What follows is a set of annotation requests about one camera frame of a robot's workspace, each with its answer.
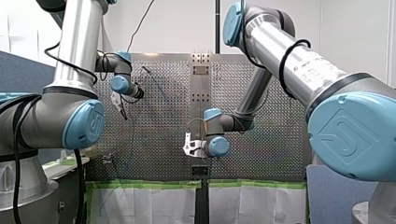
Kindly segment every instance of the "white wall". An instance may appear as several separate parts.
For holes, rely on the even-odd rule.
[[[221,1],[221,26],[234,1]],[[114,50],[127,48],[149,2],[120,0],[110,7],[104,21]],[[248,0],[248,3],[288,12],[294,19],[297,37],[309,39],[313,48],[319,50],[320,0]],[[0,50],[54,65],[43,53],[60,39],[60,29],[52,17],[35,0],[0,0],[0,4]],[[214,0],[156,0],[134,38],[131,52],[192,53],[214,48]],[[222,44],[221,52],[240,50]]]
[[[105,15],[105,27],[114,50],[126,49],[150,0],[119,1]],[[221,26],[235,0],[221,1]],[[320,0],[248,0],[251,5],[275,7],[294,19],[297,36],[311,40],[319,49]],[[214,0],[157,0],[141,30],[132,52],[208,52],[215,50]],[[221,46],[222,53],[240,53]]]
[[[346,72],[367,72],[390,84],[392,2],[322,0],[320,53]]]
[[[60,37],[55,21],[35,0],[0,0],[0,50],[55,65],[43,51]]]

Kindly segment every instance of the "metal frame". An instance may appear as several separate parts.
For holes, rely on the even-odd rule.
[[[206,54],[205,63],[202,63],[203,58],[202,54],[194,54],[194,57],[192,54],[133,54],[132,80],[137,81],[144,89],[145,98],[133,105],[125,104],[125,109],[130,112],[128,113],[130,119],[126,121],[110,102],[111,91],[108,84],[110,77],[107,82],[99,82],[96,85],[96,91],[106,107],[107,122],[105,134],[96,146],[96,150],[87,153],[92,156],[92,163],[88,167],[90,180],[192,179],[191,167],[204,165],[205,162],[189,158],[183,153],[187,123],[193,118],[200,118],[210,106],[220,107],[225,112],[236,109],[249,83],[249,77],[253,75],[255,69],[244,55]],[[232,98],[230,104],[225,107],[224,102],[221,103],[217,95],[219,86],[216,85],[229,84],[215,82],[216,85],[213,86],[216,78],[214,72],[219,69],[219,64],[227,65],[221,69],[237,70],[237,72],[230,70],[230,77],[225,75],[228,74],[227,71],[223,71],[221,77],[223,81],[235,76],[241,76],[239,78],[242,81],[242,85],[238,83],[238,87],[223,87],[226,91],[224,94]],[[171,105],[164,103],[163,95],[153,79],[148,74],[140,74],[141,65],[152,69],[152,74],[158,79],[157,84],[162,86],[163,91],[172,98]],[[208,66],[208,76],[194,75],[194,66]],[[268,108],[264,108],[256,118],[256,129],[245,135],[228,134],[233,144],[231,154],[220,160],[206,160],[207,165],[212,167],[210,178],[304,181],[304,168],[311,162],[312,157],[304,131],[304,108],[298,102],[289,100],[276,80],[273,81],[270,89]],[[294,126],[290,129],[291,134],[287,135],[289,126],[286,125],[285,116],[289,113],[289,102]],[[199,125],[196,127],[191,125],[191,132],[196,134],[191,140],[200,139],[203,129],[199,121],[194,124]],[[263,144],[268,144],[270,150],[256,148]],[[103,156],[108,154],[112,154],[114,164],[103,163]],[[283,172],[274,172],[271,175],[272,169],[268,167],[274,162],[284,163],[284,166],[274,168]]]

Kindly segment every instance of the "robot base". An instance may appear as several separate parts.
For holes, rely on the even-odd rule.
[[[56,224],[59,222],[59,185],[54,181],[48,183],[48,189],[41,195],[34,196],[20,203],[21,223]],[[15,223],[12,206],[0,209],[2,223]]]
[[[352,224],[396,224],[396,184],[378,183],[369,203],[353,207]]]

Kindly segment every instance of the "metal pole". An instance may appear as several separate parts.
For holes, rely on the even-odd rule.
[[[216,0],[216,53],[220,54],[220,0]]]

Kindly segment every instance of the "gray partition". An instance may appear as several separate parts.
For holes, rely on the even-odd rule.
[[[0,92],[30,92],[40,94],[50,84],[55,69],[43,63],[0,51]],[[41,163],[56,160],[60,149],[41,149]]]

